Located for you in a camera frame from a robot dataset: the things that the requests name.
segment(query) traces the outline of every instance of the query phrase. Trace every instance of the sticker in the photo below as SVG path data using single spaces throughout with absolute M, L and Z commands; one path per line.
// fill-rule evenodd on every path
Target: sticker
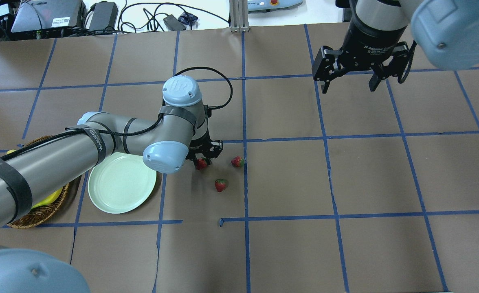
M 68 26 L 70 24 L 70 17 L 53 18 L 52 28 L 59 28 L 61 26 Z

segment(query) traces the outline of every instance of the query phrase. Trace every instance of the strawberry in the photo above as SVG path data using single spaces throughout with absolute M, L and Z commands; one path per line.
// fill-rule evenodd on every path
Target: strawberry
M 196 170 L 202 170 L 202 169 L 205 169 L 210 164 L 211 163 L 208 158 L 199 158 L 196 161 L 195 167 L 196 167 Z
M 237 156 L 234 159 L 232 159 L 231 163 L 234 167 L 240 168 L 245 165 L 245 159 L 242 158 L 241 156 Z
M 226 179 L 216 179 L 216 181 L 214 181 L 214 186 L 218 192 L 224 191 L 228 185 L 229 182 Z

